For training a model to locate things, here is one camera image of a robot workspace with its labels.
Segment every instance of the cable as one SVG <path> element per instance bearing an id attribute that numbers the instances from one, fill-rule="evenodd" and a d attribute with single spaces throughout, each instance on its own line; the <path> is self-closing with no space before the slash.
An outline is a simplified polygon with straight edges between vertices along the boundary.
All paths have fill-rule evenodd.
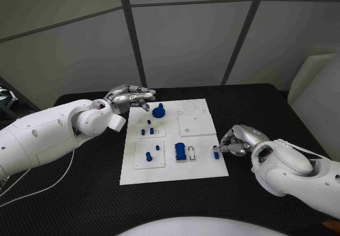
<path id="1" fill-rule="evenodd" d="M 69 171 L 71 165 L 72 165 L 73 156 L 75 156 L 75 150 L 73 150 L 73 152 L 72 152 L 72 158 L 71 158 L 71 161 L 69 161 L 69 167 L 68 167 L 68 169 L 66 169 L 66 171 L 65 171 L 65 173 L 63 173 L 63 175 L 62 175 L 59 181 L 58 181 L 50 187 L 48 187 L 46 189 L 43 189 L 43 190 L 40 190 L 40 191 L 37 191 L 37 192 L 35 192 L 35 193 L 32 193 L 32 194 L 29 194 L 29 195 L 24 195 L 24 196 L 22 196 L 22 197 L 13 199 L 12 201 L 9 201 L 9 202 L 4 203 L 3 205 L 0 205 L 0 207 L 3 207 L 4 205 L 10 204 L 12 202 L 14 202 L 14 201 L 17 201 L 17 200 L 20 200 L 20 199 L 23 199 L 23 198 L 26 198 L 26 197 L 35 195 L 35 194 L 42 193 L 43 191 L 49 190 L 49 189 L 61 182 L 61 180 L 63 179 L 63 177 L 65 177 L 65 175 L 66 175 L 66 173 L 68 173 L 68 171 Z"/>
<path id="2" fill-rule="evenodd" d="M 0 197 L 3 196 L 3 194 L 12 189 L 12 187 L 16 185 L 16 183 L 19 182 L 19 180 L 22 179 L 22 177 L 24 176 L 24 174 L 20 176 L 20 178 L 16 180 L 16 182 L 12 184 L 12 186 L 6 189 L 6 191 L 0 194 Z"/>
<path id="3" fill-rule="evenodd" d="M 282 145 L 285 145 L 285 146 L 292 146 L 292 147 L 294 147 L 295 149 L 298 149 L 300 151 L 304 151 L 304 152 L 307 152 L 307 153 L 310 153 L 310 154 L 313 154 L 313 155 L 316 155 L 316 156 L 318 156 L 318 157 L 321 157 L 321 158 L 330 160 L 327 157 L 324 157 L 324 156 L 316 154 L 314 152 L 308 151 L 307 149 L 301 148 L 300 146 L 297 146 L 297 145 L 288 143 L 288 142 L 284 141 L 282 139 L 274 140 L 274 142 L 277 142 L 278 144 L 282 144 Z"/>

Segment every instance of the blue object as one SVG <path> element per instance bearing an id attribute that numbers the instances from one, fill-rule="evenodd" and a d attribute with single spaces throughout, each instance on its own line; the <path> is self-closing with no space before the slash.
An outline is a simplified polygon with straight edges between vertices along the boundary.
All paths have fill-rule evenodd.
<path id="1" fill-rule="evenodd" d="M 174 144 L 176 149 L 176 160 L 186 160 L 186 151 L 184 151 L 184 143 Z"/>
<path id="2" fill-rule="evenodd" d="M 215 159 L 219 159 L 219 156 L 218 156 L 218 152 L 213 152 L 215 154 Z"/>
<path id="3" fill-rule="evenodd" d="M 153 160 L 151 154 L 150 152 L 147 152 L 147 161 L 151 161 L 151 160 Z"/>
<path id="4" fill-rule="evenodd" d="M 153 110 L 153 116 L 156 118 L 161 118 L 166 115 L 166 110 L 163 108 L 163 104 L 158 104 L 158 107 Z"/>

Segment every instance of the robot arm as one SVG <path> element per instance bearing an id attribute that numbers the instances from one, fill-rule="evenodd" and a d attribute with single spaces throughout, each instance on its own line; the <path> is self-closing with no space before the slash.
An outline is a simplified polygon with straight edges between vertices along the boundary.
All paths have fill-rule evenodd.
<path id="1" fill-rule="evenodd" d="M 102 134 L 107 127 L 120 132 L 125 119 L 117 115 L 130 107 L 148 110 L 144 99 L 156 91 L 121 85 L 104 99 L 78 100 L 20 118 L 0 130 L 0 179 L 40 166 Z M 81 131 L 75 136 L 73 128 Z"/>
<path id="2" fill-rule="evenodd" d="M 232 127 L 215 152 L 236 156 L 251 152 L 252 172 L 264 189 L 278 197 L 291 194 L 311 208 L 340 219 L 340 162 L 308 160 L 287 142 L 269 141 L 245 125 Z"/>

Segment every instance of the white board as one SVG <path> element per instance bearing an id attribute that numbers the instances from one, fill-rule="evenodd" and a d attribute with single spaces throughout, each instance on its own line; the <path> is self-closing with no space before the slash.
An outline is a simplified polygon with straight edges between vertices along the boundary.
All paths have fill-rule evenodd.
<path id="1" fill-rule="evenodd" d="M 154 118 L 151 111 L 160 103 L 163 103 L 166 115 L 163 118 Z M 229 176 L 220 153 L 219 159 L 215 159 L 213 146 L 219 145 L 219 141 L 206 100 L 151 102 L 148 105 L 150 112 L 141 108 L 131 108 L 130 110 L 120 184 Z M 186 132 L 186 129 L 194 131 L 189 136 L 182 135 L 180 123 L 184 125 L 184 133 L 190 133 L 190 131 Z M 151 127 L 154 130 L 160 130 L 160 133 L 157 132 L 153 137 L 150 134 Z M 163 150 L 158 151 L 164 151 L 164 161 L 158 163 L 160 159 L 153 159 L 153 161 L 156 160 L 154 163 L 153 161 L 147 162 L 147 151 L 151 156 L 160 157 L 154 147 L 156 143 L 160 142 Z M 176 143 L 184 143 L 186 160 L 176 160 Z M 194 161 L 189 158 L 190 146 L 194 149 Z"/>

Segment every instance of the black tablecloth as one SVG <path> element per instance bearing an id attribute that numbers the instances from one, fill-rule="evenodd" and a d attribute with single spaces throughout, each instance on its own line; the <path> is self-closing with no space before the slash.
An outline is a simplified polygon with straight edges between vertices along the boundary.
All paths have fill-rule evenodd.
<path id="1" fill-rule="evenodd" d="M 326 155 L 272 85 L 156 91 L 157 101 L 206 99 L 219 139 L 235 124 L 245 124 L 269 139 L 282 138 Z M 105 93 L 65 95 L 56 105 L 102 98 Z M 107 129 L 76 149 L 59 184 L 0 208 L 1 235 L 115 235 L 143 223 L 176 216 L 229 218 L 290 232 L 330 219 L 295 197 L 279 198 L 264 190 L 251 172 L 249 154 L 246 157 L 223 154 L 229 177 L 120 186 L 125 134 L 127 126 L 120 133 Z M 69 161 L 71 154 L 32 169 L 0 198 L 0 204 L 50 186 Z"/>

